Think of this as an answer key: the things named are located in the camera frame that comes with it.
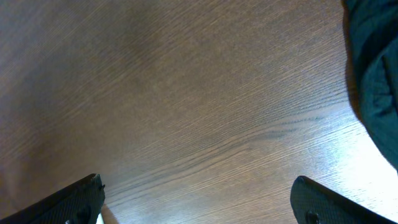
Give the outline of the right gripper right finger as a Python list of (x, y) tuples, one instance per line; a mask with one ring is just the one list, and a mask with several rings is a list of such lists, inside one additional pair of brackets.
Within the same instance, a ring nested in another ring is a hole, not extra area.
[(303, 175), (293, 183), (290, 204), (299, 224), (397, 224)]

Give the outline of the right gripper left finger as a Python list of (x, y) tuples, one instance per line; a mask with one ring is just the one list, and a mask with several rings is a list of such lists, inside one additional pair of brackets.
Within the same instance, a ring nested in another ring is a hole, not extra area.
[(105, 192), (99, 174), (90, 174), (1, 220), (1, 224), (95, 224)]

